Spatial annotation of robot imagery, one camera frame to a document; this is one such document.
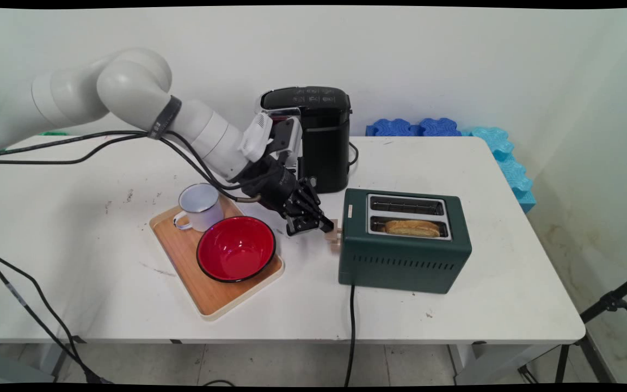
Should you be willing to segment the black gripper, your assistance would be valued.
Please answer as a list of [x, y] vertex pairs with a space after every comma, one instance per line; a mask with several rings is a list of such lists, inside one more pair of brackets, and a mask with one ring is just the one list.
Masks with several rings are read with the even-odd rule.
[[324, 215], [321, 201], [309, 177], [296, 177], [274, 159], [264, 155], [256, 163], [249, 163], [241, 171], [241, 191], [250, 196], [261, 196], [259, 203], [278, 214], [285, 214], [286, 233], [296, 236], [320, 229], [334, 230], [333, 221]]

